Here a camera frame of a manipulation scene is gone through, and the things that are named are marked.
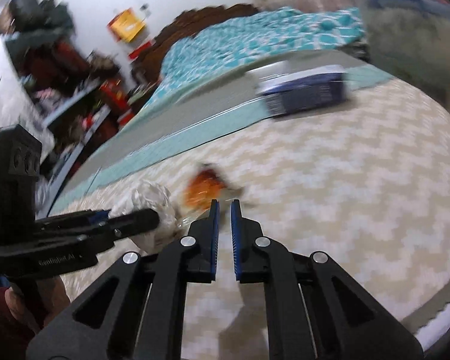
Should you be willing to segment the person's left hand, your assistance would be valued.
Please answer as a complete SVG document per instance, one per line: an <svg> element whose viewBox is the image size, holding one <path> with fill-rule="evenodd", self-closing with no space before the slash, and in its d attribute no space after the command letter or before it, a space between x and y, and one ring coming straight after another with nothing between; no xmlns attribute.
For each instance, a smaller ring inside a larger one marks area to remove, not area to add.
<svg viewBox="0 0 450 360"><path fill-rule="evenodd" d="M36 282L35 288L37 292L31 297L38 302L40 316L29 310L28 306L32 303L26 300L23 291L17 292L14 287L9 287L4 292L4 300L15 320L24 323L34 333L38 333L68 307L71 300L66 293L64 282L59 276L39 280Z"/></svg>

